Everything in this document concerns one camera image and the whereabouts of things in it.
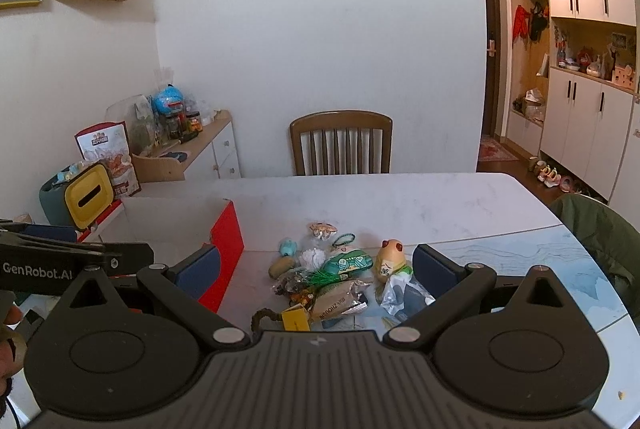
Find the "person's left hand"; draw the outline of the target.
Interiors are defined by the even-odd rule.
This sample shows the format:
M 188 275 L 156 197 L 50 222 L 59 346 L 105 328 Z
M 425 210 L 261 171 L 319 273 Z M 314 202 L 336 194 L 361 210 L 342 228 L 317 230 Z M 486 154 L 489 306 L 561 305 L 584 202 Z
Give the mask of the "person's left hand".
M 12 326 L 23 319 L 23 313 L 16 305 L 11 305 L 6 318 L 1 322 L 1 392 L 9 388 L 12 379 L 24 365 L 26 343 L 23 337 L 13 331 Z

